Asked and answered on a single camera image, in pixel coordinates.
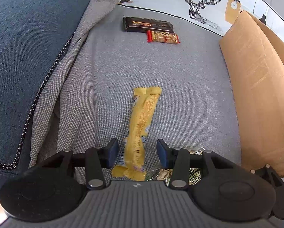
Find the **cardboard box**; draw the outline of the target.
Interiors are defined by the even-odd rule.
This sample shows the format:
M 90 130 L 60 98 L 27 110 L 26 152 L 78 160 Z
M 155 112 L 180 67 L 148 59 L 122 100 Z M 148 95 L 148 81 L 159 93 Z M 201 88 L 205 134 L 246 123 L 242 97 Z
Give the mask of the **cardboard box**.
M 284 42 L 241 11 L 219 42 L 236 105 L 241 164 L 284 177 Z

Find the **yellow snack bar packet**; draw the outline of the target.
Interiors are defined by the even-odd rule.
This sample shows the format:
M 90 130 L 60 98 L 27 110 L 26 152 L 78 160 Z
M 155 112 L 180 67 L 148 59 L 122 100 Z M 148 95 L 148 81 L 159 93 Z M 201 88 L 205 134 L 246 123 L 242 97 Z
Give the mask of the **yellow snack bar packet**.
M 134 102 L 124 139 L 124 149 L 119 163 L 112 169 L 113 177 L 145 180 L 146 139 L 160 95 L 159 86 L 134 88 Z

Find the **small golden red snack packet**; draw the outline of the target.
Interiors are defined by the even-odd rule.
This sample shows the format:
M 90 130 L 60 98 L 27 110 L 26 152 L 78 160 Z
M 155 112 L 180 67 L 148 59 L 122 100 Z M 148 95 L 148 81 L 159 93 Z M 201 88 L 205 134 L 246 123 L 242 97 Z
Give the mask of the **small golden red snack packet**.
M 160 43 L 170 43 L 179 44 L 180 40 L 176 33 L 165 32 L 165 31 L 152 31 L 148 30 L 146 32 L 147 41 L 150 42 L 160 42 Z

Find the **green label peanut bag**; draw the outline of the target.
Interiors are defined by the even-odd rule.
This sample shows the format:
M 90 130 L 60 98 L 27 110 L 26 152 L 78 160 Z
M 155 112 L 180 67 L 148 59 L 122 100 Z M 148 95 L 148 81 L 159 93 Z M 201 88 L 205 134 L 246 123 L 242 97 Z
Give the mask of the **green label peanut bag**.
M 163 181 L 168 187 L 184 189 L 195 185 L 202 179 L 203 158 L 206 153 L 204 148 L 197 151 L 180 149 L 175 155 L 173 169 L 153 169 L 146 174 L 146 181 Z

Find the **grey sofa seat cushion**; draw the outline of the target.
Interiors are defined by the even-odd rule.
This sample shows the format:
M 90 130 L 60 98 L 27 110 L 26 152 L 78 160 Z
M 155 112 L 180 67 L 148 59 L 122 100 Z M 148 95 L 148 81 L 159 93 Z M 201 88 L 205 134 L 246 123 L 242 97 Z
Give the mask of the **grey sofa seat cushion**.
M 45 85 L 33 116 L 30 165 L 71 149 L 85 152 L 129 127 L 133 91 L 162 90 L 146 139 L 145 169 L 159 166 L 156 141 L 170 147 L 205 148 L 239 164 L 241 149 L 229 72 L 220 37 L 159 12 L 91 0 L 67 54 Z M 170 22 L 179 44 L 148 42 L 128 32 L 124 17 Z

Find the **black chocolate bar packet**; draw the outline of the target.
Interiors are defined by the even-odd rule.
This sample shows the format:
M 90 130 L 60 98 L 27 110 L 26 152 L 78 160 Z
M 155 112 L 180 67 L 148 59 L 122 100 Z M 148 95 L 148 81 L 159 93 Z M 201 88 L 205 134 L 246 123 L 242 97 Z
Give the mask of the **black chocolate bar packet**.
M 174 32 L 170 22 L 140 17 L 124 17 L 123 28 L 128 32 L 147 32 L 148 30 Z

